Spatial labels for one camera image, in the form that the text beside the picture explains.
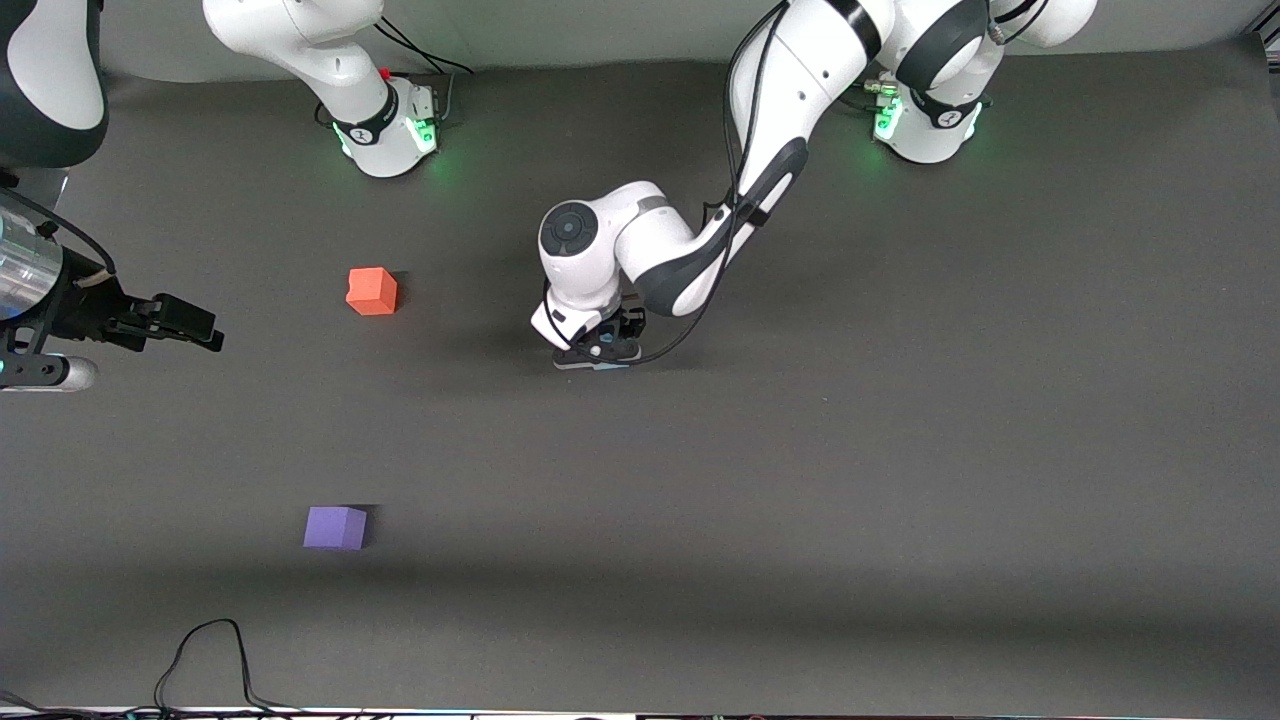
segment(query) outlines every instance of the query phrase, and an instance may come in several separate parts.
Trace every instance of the cable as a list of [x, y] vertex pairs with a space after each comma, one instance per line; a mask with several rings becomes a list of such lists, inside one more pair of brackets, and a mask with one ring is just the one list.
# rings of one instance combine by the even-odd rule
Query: cable
[[859, 111], [863, 111], [863, 113], [879, 113], [881, 111], [881, 108], [877, 106], [877, 105], [863, 105], [860, 102], [854, 102], [852, 100], [845, 97], [844, 95], [841, 95], [840, 97], [836, 97], [836, 102], [840, 102], [841, 105], [844, 105], [846, 108], [852, 108], [854, 110], [859, 110]]
[[[728, 263], [733, 254], [733, 238], [737, 236], [739, 231], [740, 210], [742, 208], [742, 193], [739, 191], [739, 186], [742, 183], [742, 174], [746, 170], [746, 159], [751, 151], [751, 141], [755, 137], [756, 111], [759, 110], [760, 88], [764, 82], [764, 63], [769, 56], [769, 47], [772, 47], [773, 45], [773, 38], [778, 33], [778, 26], [782, 24], [782, 18], [787, 14], [787, 10], [790, 8], [791, 8], [790, 0], [781, 0], [777, 5], [774, 5], [768, 13], [764, 14], [763, 18], [760, 18], [755, 23], [755, 26], [751, 28], [751, 32], [746, 33], [746, 37], [744, 37], [742, 41], [739, 42], [737, 49], [733, 50], [733, 56], [730, 59], [728, 77], [724, 79], [724, 104], [722, 110], [723, 110], [723, 126], [724, 126], [724, 151], [728, 155], [728, 170], [731, 182], [730, 193], [732, 195], [733, 202], [728, 219], [728, 234], [724, 236], [726, 243], [724, 243], [724, 250], [722, 251], [723, 256], [721, 258], [719, 266], [716, 270], [716, 279], [712, 281], [712, 287], [710, 290], [707, 291], [707, 299], [703, 301], [701, 307], [698, 309], [698, 314], [694, 315], [694, 319], [687, 325], [685, 325], [685, 328], [680, 331], [680, 334], [677, 334], [676, 338], [672, 340], [669, 343], [667, 343], [667, 346], [663, 347], [662, 350], [652, 355], [636, 357], [635, 360], [608, 360], [602, 363], [608, 365], [632, 368], [636, 365], [646, 365], [649, 363], [664, 357], [667, 354], [680, 347], [680, 345], [685, 342], [685, 340], [690, 336], [690, 333], [694, 332], [694, 328], [696, 328], [698, 324], [703, 320], [703, 316], [707, 314], [707, 309], [710, 307], [712, 299], [716, 297], [716, 291], [719, 290], [721, 281], [724, 278], [724, 270], [728, 269]], [[760, 32], [764, 24], [769, 22], [769, 18], [773, 18], [773, 24], [769, 27], [769, 33], [764, 38], [764, 47], [760, 49], [760, 60], [755, 68], [755, 87], [751, 91], [751, 110], [746, 123], [746, 137], [742, 141], [742, 155], [741, 160], [739, 161], [733, 155], [733, 141], [732, 141], [732, 131], [735, 127], [733, 109], [732, 109], [733, 70], [737, 68], [737, 61], [741, 59], [742, 51], [746, 49], [750, 41], [755, 38], [756, 33]], [[559, 338], [564, 342], [564, 345], [568, 345], [571, 348], [577, 347], [575, 342], [570, 341], [568, 338], [564, 337], [563, 333], [561, 333], [559, 328], [556, 327], [556, 323], [553, 322], [550, 311], [550, 279], [545, 279], [543, 282], [543, 296], [544, 296], [543, 311], [547, 314], [548, 324], [550, 324], [552, 329], [556, 331], [556, 334], [559, 336]], [[590, 352], [585, 352], [584, 355], [586, 355], [588, 357], [591, 356]]]
[[155, 705], [155, 707], [159, 707], [161, 710], [168, 710], [168, 706], [164, 702], [164, 689], [165, 685], [169, 684], [169, 678], [173, 675], [174, 670], [178, 669], [178, 664], [182, 662], [182, 651], [187, 648], [187, 642], [192, 638], [192, 635], [195, 635], [200, 630], [204, 630], [210, 625], [218, 625], [219, 623], [225, 623], [230, 625], [232, 630], [236, 633], [236, 647], [237, 650], [239, 650], [239, 660], [241, 660], [241, 693], [244, 697], [244, 702], [273, 715], [275, 714], [275, 711], [271, 710], [271, 706], [293, 707], [291, 705], [284, 705], [283, 702], [265, 700], [264, 697], [253, 692], [253, 682], [250, 679], [250, 673], [248, 673], [248, 655], [244, 652], [244, 637], [241, 634], [239, 624], [236, 620], [232, 620], [230, 618], [219, 618], [216, 620], [209, 620], [207, 623], [201, 623], [200, 625], [196, 625], [195, 628], [188, 630], [186, 635], [183, 635], [182, 642], [178, 643], [178, 650], [173, 653], [173, 662], [170, 662], [169, 669], [165, 670], [163, 675], [160, 675], [160, 679], [156, 680], [156, 687], [151, 691], [151, 701]]
[[404, 31], [402, 31], [401, 28], [396, 27], [396, 23], [393, 23], [389, 19], [387, 19], [385, 15], [383, 15], [381, 22], [387, 23], [387, 27], [392, 28], [396, 32], [396, 35], [399, 36], [399, 40], [397, 40], [390, 33], [388, 33], [385, 29], [383, 29], [383, 28], [380, 28], [380, 27], [378, 27], [375, 24], [374, 27], [378, 29], [378, 32], [383, 33], [383, 36], [385, 36], [392, 42], [399, 45], [401, 47], [404, 47], [406, 50], [411, 50], [413, 53], [417, 53], [419, 55], [422, 56], [424, 60], [426, 60], [428, 63], [430, 63], [431, 67], [434, 67], [440, 73], [444, 73], [444, 70], [440, 68], [440, 65], [436, 64], [438, 61], [439, 63], [444, 63], [445, 65], [453, 65], [454, 68], [458, 68], [460, 70], [462, 70], [462, 72], [465, 72], [467, 74], [472, 74], [472, 76], [476, 74], [475, 70], [472, 70], [467, 65], [463, 65], [462, 63], [454, 63], [453, 60], [449, 60], [448, 58], [442, 58], [439, 55], [433, 55], [433, 54], [428, 53], [426, 50], [422, 50], [421, 47], [417, 46], [416, 42], [413, 42], [412, 40], [410, 40], [407, 35], [404, 35]]
[[35, 200], [31, 200], [27, 196], [19, 193], [19, 192], [14, 192], [13, 190], [9, 190], [8, 187], [3, 187], [3, 186], [0, 186], [0, 192], [3, 192], [5, 196], [10, 197], [12, 200], [14, 200], [17, 202], [20, 202], [22, 205], [26, 205], [28, 209], [35, 210], [36, 213], [40, 213], [41, 215], [44, 215], [44, 217], [49, 218], [50, 220], [52, 220], [54, 223], [56, 223], [59, 227], [65, 228], [67, 232], [69, 232], [69, 233], [74, 234], [76, 237], [81, 238], [81, 242], [83, 242], [84, 245], [90, 246], [93, 250], [93, 252], [97, 252], [97, 256], [102, 259], [102, 266], [106, 269], [108, 277], [115, 277], [115, 260], [111, 259], [111, 255], [106, 250], [104, 250], [102, 246], [99, 245], [96, 240], [93, 240], [92, 237], [90, 237], [90, 234], [87, 232], [79, 229], [78, 227], [76, 227], [73, 223], [68, 222], [65, 218], [63, 218], [58, 213], [54, 213], [49, 208], [45, 208], [40, 202], [36, 202]]
[[1027, 20], [1027, 24], [1024, 24], [1023, 27], [1018, 28], [1018, 31], [1014, 32], [1014, 35], [1010, 35], [1009, 37], [1006, 37], [1005, 41], [1001, 42], [1001, 45], [1009, 45], [1010, 42], [1018, 40], [1024, 32], [1027, 32], [1027, 28], [1029, 28], [1033, 24], [1036, 24], [1036, 20], [1038, 20], [1039, 17], [1044, 14], [1044, 8], [1048, 8], [1048, 4], [1050, 4], [1050, 0], [1044, 0], [1044, 3], [1041, 4], [1039, 9], [1036, 10], [1036, 14], [1032, 15], [1032, 19]]
[[430, 65], [433, 68], [435, 68], [436, 74], [444, 74], [444, 68], [442, 68], [440, 65], [438, 65], [433, 58], [429, 58], [425, 53], [417, 50], [417, 47], [415, 47], [412, 44], [404, 42], [403, 40], [399, 40], [394, 35], [387, 32], [385, 29], [383, 29], [383, 26], [376, 26], [375, 24], [374, 29], [376, 29], [378, 32], [380, 32], [383, 35], [383, 37], [385, 37], [387, 40], [390, 40], [396, 45], [399, 45], [401, 47], [403, 47], [406, 50], [410, 50], [410, 51], [413, 51], [413, 53], [417, 53], [419, 55], [421, 55], [428, 63], [430, 63]]
[[449, 90], [444, 92], [444, 113], [440, 114], [439, 122], [449, 119], [449, 113], [453, 111], [453, 81], [457, 79], [458, 73], [449, 73]]

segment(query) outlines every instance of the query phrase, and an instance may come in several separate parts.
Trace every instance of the cube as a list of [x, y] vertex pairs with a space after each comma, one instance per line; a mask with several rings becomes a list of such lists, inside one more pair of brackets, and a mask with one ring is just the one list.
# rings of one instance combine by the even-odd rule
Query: cube
[[347, 274], [347, 305], [361, 315], [390, 315], [399, 287], [387, 268], [353, 268]]
[[355, 551], [365, 546], [365, 511], [355, 507], [312, 507], [302, 547]]

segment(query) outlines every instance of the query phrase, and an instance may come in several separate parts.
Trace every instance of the orange cube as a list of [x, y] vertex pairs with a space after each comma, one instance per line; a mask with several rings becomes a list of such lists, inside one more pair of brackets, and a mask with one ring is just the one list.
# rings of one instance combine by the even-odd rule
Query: orange cube
[[347, 275], [347, 305], [361, 315], [390, 315], [396, 311], [396, 278], [387, 268], [355, 268]]

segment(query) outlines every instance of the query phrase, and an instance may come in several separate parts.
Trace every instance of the gray mat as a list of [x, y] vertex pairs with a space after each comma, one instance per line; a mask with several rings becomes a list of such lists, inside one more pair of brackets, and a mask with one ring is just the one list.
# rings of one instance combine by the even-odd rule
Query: gray mat
[[[134, 703], [238, 618], [305, 705], [1275, 716], [1276, 119], [1256, 40], [1015, 58], [954, 163], [840, 109], [668, 361], [553, 372], [557, 201], [724, 191], [722, 68], [458, 81], [361, 177], [301, 83], [113, 90], [63, 210], [227, 351], [4, 397], [3, 684]], [[360, 318], [356, 265], [407, 304]], [[650, 342], [669, 337], [659, 324]], [[378, 505], [351, 556], [310, 505]], [[229, 634], [179, 703], [234, 703]]]

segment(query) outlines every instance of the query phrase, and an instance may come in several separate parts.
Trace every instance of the purple cube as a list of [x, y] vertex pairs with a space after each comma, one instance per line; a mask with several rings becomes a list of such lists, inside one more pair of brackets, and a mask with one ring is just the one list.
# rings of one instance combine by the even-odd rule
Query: purple cube
[[365, 544], [365, 511], [355, 507], [312, 507], [302, 547], [360, 550]]

